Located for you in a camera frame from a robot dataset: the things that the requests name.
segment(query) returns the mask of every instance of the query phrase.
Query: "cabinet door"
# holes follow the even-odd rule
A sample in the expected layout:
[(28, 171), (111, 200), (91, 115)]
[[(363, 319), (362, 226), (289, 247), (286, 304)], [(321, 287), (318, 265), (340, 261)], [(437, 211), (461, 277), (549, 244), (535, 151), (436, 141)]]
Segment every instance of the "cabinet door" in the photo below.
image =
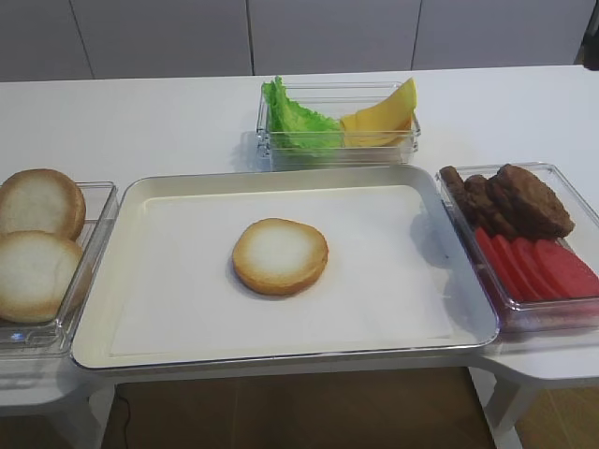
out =
[(422, 0), (414, 69), (566, 65), (595, 0)]
[(72, 0), (96, 78), (251, 75), (244, 0)]
[(248, 0), (257, 75), (406, 70), (420, 0)]
[(68, 0), (0, 1), (0, 80), (92, 77)]

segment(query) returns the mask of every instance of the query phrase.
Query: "glass dish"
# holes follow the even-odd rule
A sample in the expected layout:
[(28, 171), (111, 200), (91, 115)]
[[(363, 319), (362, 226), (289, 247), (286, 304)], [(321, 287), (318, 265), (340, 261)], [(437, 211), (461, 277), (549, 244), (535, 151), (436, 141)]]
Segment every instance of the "glass dish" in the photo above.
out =
[(77, 239), (83, 249), (83, 256), (66, 289), (60, 309), (54, 319), (47, 323), (28, 325), (0, 320), (0, 358), (55, 356), (68, 350), (82, 304), (75, 310), (70, 310), (69, 306), (80, 289), (80, 283), (89, 282), (89, 276), (84, 276), (86, 270), (90, 269), (92, 275), (95, 274), (118, 213), (116, 187), (113, 183), (81, 182), (78, 186), (85, 198), (86, 207), (85, 225)]
[[(291, 84), (286, 87), (289, 98), (298, 101), (306, 108), (339, 120), (344, 115), (376, 105), (401, 85), (401, 82), (337, 82)], [(286, 133), (295, 139), (301, 139), (307, 149), (277, 146), (276, 142), (279, 141), (277, 137), (281, 134), (270, 131), (269, 105), (264, 95), (261, 95), (256, 125), (258, 155), (269, 161), (273, 171), (409, 164), (418, 148), (420, 124), (414, 115), (412, 128), (406, 131)], [(335, 148), (318, 148), (317, 145), (311, 144), (317, 139), (322, 141), (323, 138), (339, 142), (339, 145)], [(385, 138), (391, 139), (391, 143), (380, 147), (345, 147), (343, 144), (345, 138)]]
[[(530, 163), (515, 164), (534, 173), (548, 185), (561, 200), (576, 224), (574, 231), (561, 245), (569, 248), (595, 273), (599, 273), (599, 217), (580, 196), (565, 176), (553, 165)], [(460, 167), (463, 179), (483, 175), (487, 179), (497, 173), (500, 166)], [(599, 297), (552, 300), (543, 302), (517, 302), (510, 297), (499, 278), (490, 267), (475, 240), (474, 230), (466, 222), (439, 174), (439, 190), (456, 231), (471, 257), (479, 281), (485, 287), (501, 322), (503, 332), (523, 332), (549, 329), (599, 326)]]

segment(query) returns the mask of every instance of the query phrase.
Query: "cheese slice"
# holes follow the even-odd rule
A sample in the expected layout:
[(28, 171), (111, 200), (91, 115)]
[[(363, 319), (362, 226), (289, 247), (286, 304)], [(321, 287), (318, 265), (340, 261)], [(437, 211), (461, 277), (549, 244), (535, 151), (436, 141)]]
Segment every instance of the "cheese slice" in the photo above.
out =
[(379, 104), (341, 118), (341, 125), (347, 134), (345, 147), (381, 147), (395, 140), (401, 142), (403, 137), (391, 131), (409, 130), (415, 109), (416, 85), (413, 79), (409, 79)]

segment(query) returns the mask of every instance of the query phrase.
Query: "green lettuce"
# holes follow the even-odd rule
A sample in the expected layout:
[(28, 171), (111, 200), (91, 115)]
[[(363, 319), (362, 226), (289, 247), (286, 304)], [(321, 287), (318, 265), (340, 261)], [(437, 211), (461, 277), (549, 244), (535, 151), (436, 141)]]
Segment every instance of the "green lettuce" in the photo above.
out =
[(287, 96), (281, 77), (262, 84), (269, 105), (271, 139), (280, 151), (314, 151), (314, 155), (330, 154), (342, 146), (342, 128), (338, 121), (300, 105)]

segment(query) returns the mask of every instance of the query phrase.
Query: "toasted bun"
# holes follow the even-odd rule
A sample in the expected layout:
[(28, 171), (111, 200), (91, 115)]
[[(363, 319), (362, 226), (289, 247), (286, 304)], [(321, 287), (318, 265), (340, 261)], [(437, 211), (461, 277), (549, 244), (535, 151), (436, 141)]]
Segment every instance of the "toasted bun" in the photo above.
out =
[(327, 241), (313, 227), (268, 218), (243, 232), (233, 250), (233, 268), (258, 293), (292, 295), (318, 280), (328, 257)]
[[(1, 237), (0, 318), (15, 323), (50, 321), (80, 259), (77, 243), (46, 232), (20, 231)], [(76, 293), (73, 307), (87, 286)]]
[(12, 175), (0, 187), (0, 233), (45, 231), (75, 240), (85, 223), (85, 200), (67, 175), (46, 168)]

